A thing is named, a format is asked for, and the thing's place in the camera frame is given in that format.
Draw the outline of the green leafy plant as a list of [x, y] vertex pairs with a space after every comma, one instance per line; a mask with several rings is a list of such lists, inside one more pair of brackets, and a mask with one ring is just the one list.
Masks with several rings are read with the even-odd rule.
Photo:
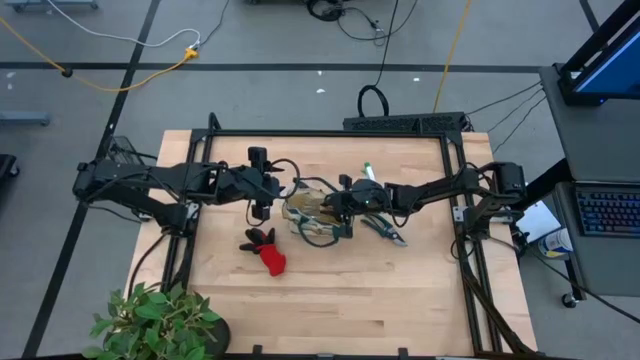
[[89, 335], [101, 345], [82, 350], [88, 360], [213, 360], [199, 331], [222, 318], [209, 300], [179, 285], [162, 292], [138, 283], [127, 296], [110, 294], [108, 315], [94, 315]]

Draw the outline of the black framed monitor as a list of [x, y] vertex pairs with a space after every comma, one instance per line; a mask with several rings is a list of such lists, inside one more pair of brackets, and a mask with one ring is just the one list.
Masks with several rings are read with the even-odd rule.
[[640, 0], [624, 0], [558, 70], [569, 106], [640, 100]]

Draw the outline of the white and blue canister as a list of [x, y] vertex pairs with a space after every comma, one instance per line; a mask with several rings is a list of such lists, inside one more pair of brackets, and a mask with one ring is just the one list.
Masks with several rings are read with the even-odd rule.
[[574, 251], [566, 228], [557, 229], [538, 241], [539, 252], [547, 258], [559, 258]]

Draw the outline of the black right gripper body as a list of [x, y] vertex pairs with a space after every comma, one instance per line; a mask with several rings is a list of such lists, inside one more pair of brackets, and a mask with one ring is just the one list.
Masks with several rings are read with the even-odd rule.
[[384, 212], [388, 205], [387, 195], [384, 188], [377, 182], [369, 179], [353, 179], [346, 175], [339, 175], [339, 183], [343, 186], [344, 192], [350, 192], [350, 199], [344, 203], [349, 206], [351, 213], [346, 216], [338, 216], [341, 220], [347, 218], [375, 212]]

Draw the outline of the green handled pruning shears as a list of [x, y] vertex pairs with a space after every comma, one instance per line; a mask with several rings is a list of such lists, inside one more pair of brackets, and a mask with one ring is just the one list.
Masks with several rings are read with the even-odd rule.
[[394, 226], [379, 214], [365, 214], [360, 222], [372, 230], [376, 231], [381, 237], [390, 240], [396, 246], [407, 247], [408, 244], [394, 228]]

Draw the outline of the black keyboard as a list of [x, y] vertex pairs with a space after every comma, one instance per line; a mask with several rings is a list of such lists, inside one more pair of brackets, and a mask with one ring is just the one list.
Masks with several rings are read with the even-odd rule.
[[583, 235], [640, 238], [640, 185], [578, 183], [570, 193]]

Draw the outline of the grey metal floor foot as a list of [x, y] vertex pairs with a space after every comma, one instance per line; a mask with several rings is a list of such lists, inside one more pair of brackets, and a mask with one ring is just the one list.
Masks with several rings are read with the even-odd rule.
[[0, 110], [0, 124], [2, 125], [37, 124], [41, 126], [48, 126], [50, 121], [50, 115], [46, 112]]

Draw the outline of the black perforated metal box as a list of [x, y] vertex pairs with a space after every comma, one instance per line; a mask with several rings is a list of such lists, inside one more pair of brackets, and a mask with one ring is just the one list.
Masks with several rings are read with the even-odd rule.
[[464, 121], [463, 112], [354, 117], [343, 120], [343, 129], [399, 133], [459, 132]]

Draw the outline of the black plant pot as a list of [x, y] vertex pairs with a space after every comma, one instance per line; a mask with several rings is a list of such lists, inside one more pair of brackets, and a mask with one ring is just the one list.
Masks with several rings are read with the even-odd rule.
[[228, 323], [220, 318], [211, 328], [199, 331], [204, 338], [205, 355], [213, 360], [222, 360], [231, 343], [231, 330]]

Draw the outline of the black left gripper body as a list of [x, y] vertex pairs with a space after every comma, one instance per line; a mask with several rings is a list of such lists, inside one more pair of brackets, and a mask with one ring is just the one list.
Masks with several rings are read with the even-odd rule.
[[219, 176], [219, 203], [255, 200], [271, 204], [280, 196], [279, 180], [246, 166], [230, 168]]

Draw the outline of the grey equipment cart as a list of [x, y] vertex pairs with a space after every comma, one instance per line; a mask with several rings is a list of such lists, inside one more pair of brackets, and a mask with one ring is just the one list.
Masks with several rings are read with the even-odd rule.
[[571, 238], [576, 275], [598, 295], [640, 297], [640, 238], [583, 235], [570, 193], [578, 183], [640, 185], [640, 100], [568, 106], [556, 69], [543, 67], [539, 73], [574, 177], [573, 182], [557, 184], [553, 195]]

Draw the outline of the black chair base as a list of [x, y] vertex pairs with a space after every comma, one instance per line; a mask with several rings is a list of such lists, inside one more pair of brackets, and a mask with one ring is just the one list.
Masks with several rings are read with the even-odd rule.
[[20, 174], [17, 158], [11, 154], [0, 154], [0, 180]]

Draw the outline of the red and black glove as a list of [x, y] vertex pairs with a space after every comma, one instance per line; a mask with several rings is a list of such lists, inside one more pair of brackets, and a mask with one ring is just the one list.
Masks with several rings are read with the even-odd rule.
[[270, 276], [276, 277], [284, 273], [287, 259], [278, 250], [275, 243], [274, 228], [271, 228], [268, 232], [264, 232], [259, 228], [250, 228], [245, 231], [245, 236], [249, 239], [249, 242], [239, 246], [241, 251], [258, 255], [268, 269]]

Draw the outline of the beige gardening bag green trim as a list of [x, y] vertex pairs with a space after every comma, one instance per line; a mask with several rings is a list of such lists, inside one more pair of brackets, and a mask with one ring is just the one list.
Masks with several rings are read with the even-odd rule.
[[353, 237], [352, 220], [336, 219], [323, 213], [322, 203], [326, 196], [323, 190], [302, 182], [295, 193], [284, 200], [281, 208], [290, 231], [315, 248], [334, 246], [341, 239]]

